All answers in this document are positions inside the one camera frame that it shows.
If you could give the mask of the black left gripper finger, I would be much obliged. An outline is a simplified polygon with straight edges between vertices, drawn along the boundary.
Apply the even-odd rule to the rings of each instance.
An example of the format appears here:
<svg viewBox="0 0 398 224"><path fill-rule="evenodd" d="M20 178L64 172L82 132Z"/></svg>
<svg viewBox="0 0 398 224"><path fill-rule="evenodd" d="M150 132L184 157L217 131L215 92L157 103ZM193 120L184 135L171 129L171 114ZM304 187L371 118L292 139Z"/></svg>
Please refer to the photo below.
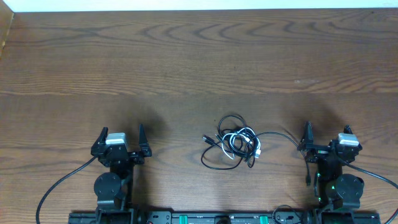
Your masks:
<svg viewBox="0 0 398 224"><path fill-rule="evenodd" d="M139 147L144 156L151 155L151 148L150 148L149 142L146 138L143 124L139 125Z"/></svg>
<svg viewBox="0 0 398 224"><path fill-rule="evenodd" d="M97 140L91 147L92 152L101 152L106 145L106 138L108 136L108 127L104 127L98 136Z"/></svg>

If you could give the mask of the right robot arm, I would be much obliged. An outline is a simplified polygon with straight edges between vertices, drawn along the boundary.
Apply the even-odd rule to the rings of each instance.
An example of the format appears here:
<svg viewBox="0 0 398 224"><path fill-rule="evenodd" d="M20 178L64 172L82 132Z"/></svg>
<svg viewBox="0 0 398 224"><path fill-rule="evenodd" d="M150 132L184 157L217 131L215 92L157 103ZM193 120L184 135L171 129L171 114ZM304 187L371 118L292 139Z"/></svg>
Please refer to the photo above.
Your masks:
<svg viewBox="0 0 398 224"><path fill-rule="evenodd" d="M303 223L354 223L354 211L360 207L363 194L363 179L344 174L348 166L362 150L351 128L345 126L342 133L328 145L314 143L312 124L307 121L298 150L305 153L307 164L317 165L314 176L314 192L319 207L303 214Z"/></svg>

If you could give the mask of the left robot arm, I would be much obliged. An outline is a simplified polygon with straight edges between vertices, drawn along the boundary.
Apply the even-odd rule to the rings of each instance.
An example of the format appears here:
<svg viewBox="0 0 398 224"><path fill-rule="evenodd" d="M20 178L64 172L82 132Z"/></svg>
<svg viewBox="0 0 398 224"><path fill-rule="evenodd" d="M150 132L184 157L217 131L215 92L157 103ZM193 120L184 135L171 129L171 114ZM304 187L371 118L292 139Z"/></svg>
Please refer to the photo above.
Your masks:
<svg viewBox="0 0 398 224"><path fill-rule="evenodd" d="M133 168L152 155L144 126L139 125L139 151L128 151L125 133L108 133L104 127L91 147L91 155L109 168L94 183L97 196L95 223L137 223L137 212L130 207Z"/></svg>

